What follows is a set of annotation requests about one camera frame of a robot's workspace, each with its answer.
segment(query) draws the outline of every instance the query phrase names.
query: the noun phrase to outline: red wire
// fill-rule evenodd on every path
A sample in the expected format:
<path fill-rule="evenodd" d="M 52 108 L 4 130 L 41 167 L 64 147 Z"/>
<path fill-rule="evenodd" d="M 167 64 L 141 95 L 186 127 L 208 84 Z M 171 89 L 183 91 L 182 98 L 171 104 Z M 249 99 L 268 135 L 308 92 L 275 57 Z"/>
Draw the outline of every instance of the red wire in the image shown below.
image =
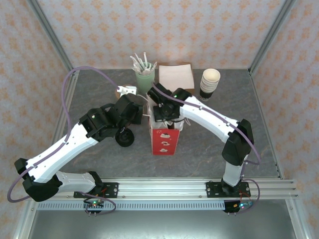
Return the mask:
<path fill-rule="evenodd" d="M 243 198 L 243 193 L 240 190 L 239 190 L 239 193 L 240 193 L 240 202 L 241 202 L 241 200 Z"/>
<path fill-rule="evenodd" d="M 244 193 L 244 192 L 240 192 L 241 193 L 241 198 L 242 198 L 242 196 L 243 196 L 243 194 L 244 195 L 246 195 L 248 198 L 249 198 L 249 200 L 251 201 L 251 198 L 249 197 L 249 195 L 247 194 L 247 193 Z"/>

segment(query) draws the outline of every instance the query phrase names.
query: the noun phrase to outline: stack of napkins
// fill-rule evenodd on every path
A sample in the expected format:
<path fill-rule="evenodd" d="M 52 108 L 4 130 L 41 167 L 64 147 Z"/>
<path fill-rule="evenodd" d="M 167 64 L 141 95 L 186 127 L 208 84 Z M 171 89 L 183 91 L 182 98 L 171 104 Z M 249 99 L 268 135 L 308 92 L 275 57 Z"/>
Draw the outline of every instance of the stack of napkins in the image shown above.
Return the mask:
<path fill-rule="evenodd" d="M 168 90 L 174 92 L 183 88 L 194 93 L 194 77 L 190 64 L 179 66 L 159 65 L 159 82 Z"/>

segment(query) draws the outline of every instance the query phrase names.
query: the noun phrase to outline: utensil holder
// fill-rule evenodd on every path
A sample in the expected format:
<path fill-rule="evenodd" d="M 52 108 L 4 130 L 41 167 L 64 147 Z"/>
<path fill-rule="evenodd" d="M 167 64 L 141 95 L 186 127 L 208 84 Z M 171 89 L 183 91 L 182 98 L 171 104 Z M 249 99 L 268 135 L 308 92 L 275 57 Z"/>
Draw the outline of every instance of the utensil holder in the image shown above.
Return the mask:
<path fill-rule="evenodd" d="M 153 70 L 153 72 L 148 76 L 142 76 L 137 72 L 135 72 L 135 75 L 139 93 L 146 94 L 153 86 L 153 82 L 155 80 L 155 70 Z"/>

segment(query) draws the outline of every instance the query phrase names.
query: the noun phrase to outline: paper cup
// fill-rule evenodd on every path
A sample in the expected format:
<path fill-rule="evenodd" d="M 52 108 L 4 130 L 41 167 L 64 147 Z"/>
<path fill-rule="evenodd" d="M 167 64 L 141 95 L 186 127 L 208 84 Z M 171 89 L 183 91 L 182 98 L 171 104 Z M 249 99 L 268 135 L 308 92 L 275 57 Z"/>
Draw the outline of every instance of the paper cup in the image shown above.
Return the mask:
<path fill-rule="evenodd" d="M 209 98 L 212 96 L 214 92 L 210 92 L 210 93 L 206 93 L 204 92 L 202 89 L 200 89 L 199 91 L 199 98 L 202 100 L 202 101 L 208 101 Z"/>
<path fill-rule="evenodd" d="M 200 88 L 204 91 L 204 92 L 213 92 L 215 90 L 214 87 L 207 87 L 205 85 L 203 85 L 202 83 L 200 83 Z"/>
<path fill-rule="evenodd" d="M 207 86 L 207 87 L 217 87 L 218 83 L 207 83 L 205 81 L 201 81 L 201 84 L 203 84 L 204 86 Z"/>
<path fill-rule="evenodd" d="M 220 73 L 216 69 L 206 69 L 203 72 L 203 79 L 207 82 L 219 82 Z"/>

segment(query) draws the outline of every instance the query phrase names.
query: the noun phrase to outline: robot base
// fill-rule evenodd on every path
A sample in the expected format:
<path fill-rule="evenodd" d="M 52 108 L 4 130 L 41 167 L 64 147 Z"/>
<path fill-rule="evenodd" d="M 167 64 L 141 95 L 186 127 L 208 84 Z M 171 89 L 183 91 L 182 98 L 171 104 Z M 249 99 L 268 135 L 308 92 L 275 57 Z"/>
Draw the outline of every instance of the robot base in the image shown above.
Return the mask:
<path fill-rule="evenodd" d="M 206 192 L 208 198 L 240 198 L 245 196 L 245 194 L 240 195 L 239 191 L 246 193 L 251 196 L 249 184 L 247 182 L 239 181 L 235 187 L 227 185 L 225 182 L 208 182 L 206 183 Z"/>

